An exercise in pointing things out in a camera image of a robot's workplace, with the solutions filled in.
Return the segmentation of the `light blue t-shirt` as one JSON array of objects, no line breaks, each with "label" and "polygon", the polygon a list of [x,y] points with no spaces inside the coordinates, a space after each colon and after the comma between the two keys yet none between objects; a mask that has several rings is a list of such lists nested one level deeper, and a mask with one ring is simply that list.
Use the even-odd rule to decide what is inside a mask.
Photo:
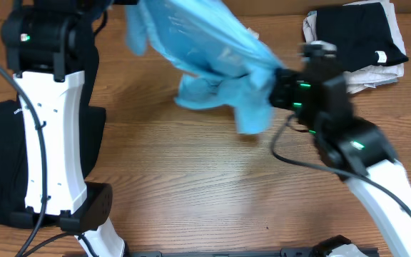
[{"label": "light blue t-shirt", "polygon": [[233,109],[238,133],[271,124],[269,95],[280,59],[222,1],[146,0],[125,7],[127,44],[151,46],[183,71],[175,102],[186,109]]}]

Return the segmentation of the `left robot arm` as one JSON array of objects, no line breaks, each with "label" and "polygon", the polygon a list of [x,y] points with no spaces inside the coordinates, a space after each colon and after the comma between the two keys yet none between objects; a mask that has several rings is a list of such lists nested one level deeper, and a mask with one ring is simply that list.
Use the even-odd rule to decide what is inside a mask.
[{"label": "left robot arm", "polygon": [[1,28],[6,61],[23,111],[28,163],[25,213],[38,231],[46,221],[75,236],[88,256],[127,256],[109,213],[112,188],[83,178],[79,113],[99,64],[93,23],[108,2],[16,1]]}]

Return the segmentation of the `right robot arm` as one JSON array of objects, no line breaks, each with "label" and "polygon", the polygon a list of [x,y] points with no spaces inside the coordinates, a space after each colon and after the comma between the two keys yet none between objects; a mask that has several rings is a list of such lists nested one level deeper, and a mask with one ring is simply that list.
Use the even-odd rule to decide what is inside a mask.
[{"label": "right robot arm", "polygon": [[[335,69],[278,69],[270,103],[292,114],[274,135],[273,156],[285,163],[331,172],[347,185],[379,228],[394,256],[411,256],[411,185],[396,150],[374,123],[354,114],[343,74]],[[321,166],[275,151],[290,121],[313,136]]]}]

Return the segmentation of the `folded grey garment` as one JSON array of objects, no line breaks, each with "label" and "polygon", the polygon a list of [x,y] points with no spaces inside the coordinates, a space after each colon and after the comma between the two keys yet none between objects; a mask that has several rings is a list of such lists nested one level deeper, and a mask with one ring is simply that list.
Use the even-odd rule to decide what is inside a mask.
[{"label": "folded grey garment", "polygon": [[377,86],[381,86],[381,85],[385,85],[385,84],[393,84],[393,83],[397,83],[397,82],[398,82],[398,79],[394,78],[394,79],[388,79],[388,80],[384,80],[384,81],[364,83],[364,86],[366,86],[368,88],[376,88]]}]

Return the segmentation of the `folded black garment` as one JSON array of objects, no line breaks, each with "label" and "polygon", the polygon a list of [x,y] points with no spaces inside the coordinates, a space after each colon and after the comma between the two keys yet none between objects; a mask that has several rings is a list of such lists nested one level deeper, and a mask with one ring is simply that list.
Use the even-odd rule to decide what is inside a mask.
[{"label": "folded black garment", "polygon": [[392,39],[380,3],[327,6],[317,10],[316,35],[337,47],[346,71],[367,66],[394,66],[408,61]]}]

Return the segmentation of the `black garment under blue shirt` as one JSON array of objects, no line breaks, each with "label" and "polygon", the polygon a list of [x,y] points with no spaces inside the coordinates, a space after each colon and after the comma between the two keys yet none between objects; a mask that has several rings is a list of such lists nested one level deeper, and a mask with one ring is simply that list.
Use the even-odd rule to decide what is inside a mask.
[{"label": "black garment under blue shirt", "polygon": [[52,74],[24,71],[13,81],[33,105],[36,124],[23,99],[0,102],[0,224],[62,231],[97,229],[108,218],[112,190],[86,182],[97,162],[106,110],[89,106],[98,66],[95,47],[86,69],[56,82]]}]

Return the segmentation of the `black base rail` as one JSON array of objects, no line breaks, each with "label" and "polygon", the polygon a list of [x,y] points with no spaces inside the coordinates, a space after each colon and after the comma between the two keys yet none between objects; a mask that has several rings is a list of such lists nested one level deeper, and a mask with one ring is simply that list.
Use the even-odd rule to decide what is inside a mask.
[{"label": "black base rail", "polygon": [[123,256],[130,257],[315,257],[315,256],[364,256],[379,257],[376,248],[358,248],[343,236],[336,236],[313,247],[282,248],[277,251],[219,251],[191,253],[162,253],[160,251],[130,252],[128,246]]}]

